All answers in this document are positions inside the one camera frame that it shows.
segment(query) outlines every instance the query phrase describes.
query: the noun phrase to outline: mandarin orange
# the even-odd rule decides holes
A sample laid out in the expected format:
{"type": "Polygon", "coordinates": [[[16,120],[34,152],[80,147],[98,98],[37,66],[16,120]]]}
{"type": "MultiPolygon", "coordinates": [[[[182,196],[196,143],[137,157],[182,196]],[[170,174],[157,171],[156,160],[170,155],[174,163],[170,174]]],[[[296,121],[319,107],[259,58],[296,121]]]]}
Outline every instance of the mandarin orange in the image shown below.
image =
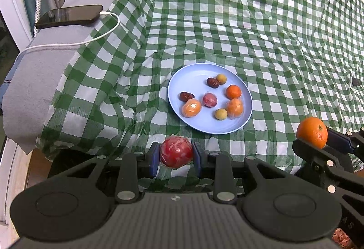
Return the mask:
{"type": "Polygon", "coordinates": [[[321,149],[327,142],[327,129],[322,120],[310,116],[300,122],[296,136],[321,149]]]}
{"type": "Polygon", "coordinates": [[[227,87],[225,94],[229,99],[239,98],[241,96],[241,89],[236,85],[230,85],[227,87]]]}

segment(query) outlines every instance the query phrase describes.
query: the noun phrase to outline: smartphone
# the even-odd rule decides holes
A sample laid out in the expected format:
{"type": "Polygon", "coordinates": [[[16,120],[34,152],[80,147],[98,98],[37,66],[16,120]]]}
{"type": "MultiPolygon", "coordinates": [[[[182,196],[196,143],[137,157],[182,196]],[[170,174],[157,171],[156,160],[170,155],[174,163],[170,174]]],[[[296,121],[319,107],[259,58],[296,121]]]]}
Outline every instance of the smartphone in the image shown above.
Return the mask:
{"type": "Polygon", "coordinates": [[[99,18],[102,5],[56,8],[46,12],[35,24],[37,29],[65,25],[88,25],[99,18]]]}

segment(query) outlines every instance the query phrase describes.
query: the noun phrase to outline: light blue plate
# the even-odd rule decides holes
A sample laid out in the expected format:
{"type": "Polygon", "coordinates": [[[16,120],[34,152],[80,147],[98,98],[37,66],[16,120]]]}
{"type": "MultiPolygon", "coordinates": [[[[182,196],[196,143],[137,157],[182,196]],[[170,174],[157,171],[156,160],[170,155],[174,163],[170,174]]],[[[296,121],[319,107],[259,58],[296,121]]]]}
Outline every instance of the light blue plate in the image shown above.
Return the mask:
{"type": "Polygon", "coordinates": [[[227,134],[242,128],[250,119],[253,111],[253,100],[248,87],[234,73],[224,67],[208,64],[196,63],[185,66],[172,76],[168,85],[168,99],[174,112],[190,127],[208,134],[227,134]],[[213,89],[206,84],[209,77],[216,77],[219,73],[226,75],[226,84],[213,89]],[[232,120],[227,118],[223,121],[217,120],[214,113],[219,108],[225,108],[229,99],[225,96],[225,90],[230,85],[237,85],[241,89],[241,100],[244,105],[244,112],[240,117],[232,120]],[[182,106],[184,102],[179,99],[181,92],[186,91],[195,95],[195,98],[202,103],[205,93],[213,93],[217,97],[217,105],[213,108],[203,106],[200,113],[194,117],[184,117],[182,106]]]}

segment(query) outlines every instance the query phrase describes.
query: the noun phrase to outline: blue gripper pad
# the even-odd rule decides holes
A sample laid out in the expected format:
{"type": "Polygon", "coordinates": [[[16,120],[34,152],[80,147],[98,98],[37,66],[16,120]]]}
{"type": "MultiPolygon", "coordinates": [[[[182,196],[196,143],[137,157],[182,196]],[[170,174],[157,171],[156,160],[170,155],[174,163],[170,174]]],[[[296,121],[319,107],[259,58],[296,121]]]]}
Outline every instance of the blue gripper pad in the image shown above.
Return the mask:
{"type": "Polygon", "coordinates": [[[353,154],[354,148],[351,145],[349,137],[343,136],[341,133],[333,129],[327,128],[327,145],[336,149],[343,154],[353,154]]]}
{"type": "Polygon", "coordinates": [[[201,174],[201,154],[198,146],[194,143],[192,145],[193,151],[193,166],[195,167],[196,177],[199,177],[201,174]]]}
{"type": "Polygon", "coordinates": [[[150,164],[150,173],[151,175],[153,175],[153,177],[156,177],[157,172],[158,172],[158,166],[159,163],[161,161],[161,156],[160,156],[160,150],[161,150],[161,146],[158,142],[154,141],[152,143],[152,146],[150,147],[150,150],[152,152],[152,157],[151,157],[151,164],[150,164]]]}

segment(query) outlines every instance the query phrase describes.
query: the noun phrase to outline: round pad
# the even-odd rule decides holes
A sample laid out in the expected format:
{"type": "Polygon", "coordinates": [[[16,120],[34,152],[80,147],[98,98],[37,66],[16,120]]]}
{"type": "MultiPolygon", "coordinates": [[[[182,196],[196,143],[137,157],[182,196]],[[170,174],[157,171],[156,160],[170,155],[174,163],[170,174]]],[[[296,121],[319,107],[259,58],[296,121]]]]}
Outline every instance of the round pad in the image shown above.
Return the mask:
{"type": "Polygon", "coordinates": [[[330,236],[341,219],[341,205],[328,192],[298,178],[268,179],[250,192],[242,210],[265,235],[289,242],[330,236]]]}
{"type": "Polygon", "coordinates": [[[288,217],[305,217],[316,209],[316,203],[303,194],[283,194],[274,200],[274,208],[288,217]]]}
{"type": "Polygon", "coordinates": [[[20,236],[62,242],[101,227],[109,210],[108,198],[87,179],[62,177],[24,190],[10,216],[20,236]]]}

